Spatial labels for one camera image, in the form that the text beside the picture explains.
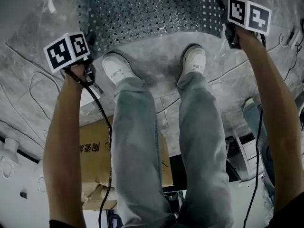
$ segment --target foot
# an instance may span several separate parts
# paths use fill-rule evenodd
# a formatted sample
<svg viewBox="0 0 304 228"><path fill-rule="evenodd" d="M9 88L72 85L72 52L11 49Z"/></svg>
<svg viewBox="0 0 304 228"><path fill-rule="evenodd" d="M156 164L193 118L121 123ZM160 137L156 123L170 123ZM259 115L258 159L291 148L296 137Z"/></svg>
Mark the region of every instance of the foot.
<svg viewBox="0 0 304 228"><path fill-rule="evenodd" d="M206 65L206 54L201 46L191 46L185 52L182 59L182 73L177 82L190 72L199 72L203 74Z"/></svg>
<svg viewBox="0 0 304 228"><path fill-rule="evenodd" d="M106 54L102 65L104 67L105 74L115 85L125 78L139 78L132 71L128 61L117 53Z"/></svg>
<svg viewBox="0 0 304 228"><path fill-rule="evenodd" d="M251 97L251 98L248 98L246 101L245 101L245 103L244 103L244 105L243 105L243 111L244 111L244 109L247 107L247 106L249 106L249 105L251 105L251 104L254 104L254 101L253 101L253 98Z"/></svg>

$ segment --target hand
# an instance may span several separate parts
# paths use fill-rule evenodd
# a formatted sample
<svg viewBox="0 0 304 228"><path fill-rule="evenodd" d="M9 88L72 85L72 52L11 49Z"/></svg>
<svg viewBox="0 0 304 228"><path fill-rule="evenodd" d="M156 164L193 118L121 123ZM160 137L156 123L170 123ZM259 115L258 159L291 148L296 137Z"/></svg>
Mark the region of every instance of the hand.
<svg viewBox="0 0 304 228"><path fill-rule="evenodd" d="M79 64L77 66L74 66L71 68L71 71L79 77L82 81L86 81L86 76L85 76L85 66L83 64Z"/></svg>
<svg viewBox="0 0 304 228"><path fill-rule="evenodd" d="M255 36L254 32L244 29L238 25L236 25L236 32L239 37L239 42L241 44L242 49L245 49L248 47L248 45L251 45L252 42L256 43L259 40Z"/></svg>

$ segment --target person's left arm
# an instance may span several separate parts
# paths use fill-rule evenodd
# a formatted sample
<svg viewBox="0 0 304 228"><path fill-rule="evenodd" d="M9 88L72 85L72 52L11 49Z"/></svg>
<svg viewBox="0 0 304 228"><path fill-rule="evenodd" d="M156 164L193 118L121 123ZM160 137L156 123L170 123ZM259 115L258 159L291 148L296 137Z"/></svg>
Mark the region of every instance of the person's left arm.
<svg viewBox="0 0 304 228"><path fill-rule="evenodd" d="M84 66L72 71L84 78ZM50 220L86 227L81 204L79 108L82 86L66 75L57 98L43 155Z"/></svg>

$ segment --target non-slip mat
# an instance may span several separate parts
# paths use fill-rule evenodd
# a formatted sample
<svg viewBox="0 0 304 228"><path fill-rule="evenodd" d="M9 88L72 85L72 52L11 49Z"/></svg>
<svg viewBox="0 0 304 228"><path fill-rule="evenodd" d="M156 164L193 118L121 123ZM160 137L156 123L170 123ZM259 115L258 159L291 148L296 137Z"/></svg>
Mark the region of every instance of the non-slip mat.
<svg viewBox="0 0 304 228"><path fill-rule="evenodd" d="M216 0L77 0L80 28L96 34L96 57L126 43L176 32L220 37Z"/></svg>

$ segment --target jeans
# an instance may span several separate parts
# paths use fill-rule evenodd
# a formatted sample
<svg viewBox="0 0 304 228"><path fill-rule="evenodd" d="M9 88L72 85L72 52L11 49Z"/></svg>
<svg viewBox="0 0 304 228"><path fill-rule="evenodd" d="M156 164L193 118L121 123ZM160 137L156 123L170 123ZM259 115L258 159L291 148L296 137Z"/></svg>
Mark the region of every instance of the jeans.
<svg viewBox="0 0 304 228"><path fill-rule="evenodd" d="M257 139L258 127L260 121L260 112L255 103L247 105L243 110L243 116L246 120L249 128L255 139ZM268 148L267 132L262 122L261 133L258 141L258 149L261 155L261 161L264 166L265 172L265 187L268 191L269 197L274 204L275 197L275 171L273 167L273 162L270 155L270 150Z"/></svg>
<svg viewBox="0 0 304 228"><path fill-rule="evenodd" d="M112 168L118 214L124 227L232 227L225 135L216 100L198 72L186 74L177 88L187 174L179 217L163 196L154 99L138 78L119 82L114 98Z"/></svg>

